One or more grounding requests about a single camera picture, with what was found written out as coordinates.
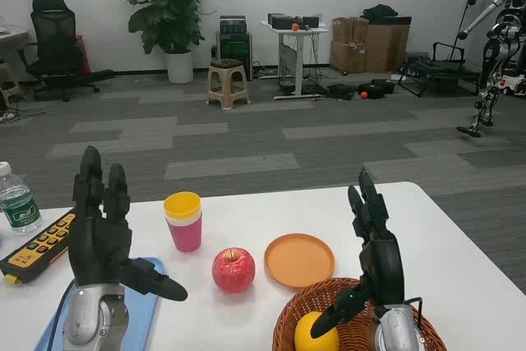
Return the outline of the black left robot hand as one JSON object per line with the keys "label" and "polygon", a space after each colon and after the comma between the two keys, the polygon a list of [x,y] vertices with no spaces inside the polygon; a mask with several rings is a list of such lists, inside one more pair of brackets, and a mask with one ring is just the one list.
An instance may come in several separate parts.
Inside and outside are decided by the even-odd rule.
{"label": "black left robot hand", "polygon": [[78,286],[123,284],[143,295],[183,302],[187,291],[167,275],[160,274],[144,258],[131,259],[132,230],[126,216],[130,210],[123,167],[113,164],[108,183],[103,183],[99,151],[85,148],[73,197],[76,218],[69,231],[68,253]]}

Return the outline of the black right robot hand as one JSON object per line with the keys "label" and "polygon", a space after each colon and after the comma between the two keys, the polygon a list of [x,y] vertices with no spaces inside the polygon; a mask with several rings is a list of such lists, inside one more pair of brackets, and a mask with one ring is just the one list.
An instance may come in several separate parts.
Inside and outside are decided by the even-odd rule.
{"label": "black right robot hand", "polygon": [[366,169],[359,173],[358,183],[359,190],[353,186],[348,188],[348,202],[354,213],[354,232],[363,240],[359,253],[362,275],[357,285],[343,289],[316,319],[311,328],[313,339],[351,321],[369,301],[377,306],[404,301],[401,254],[397,238],[386,227],[389,214],[384,197],[376,190]]}

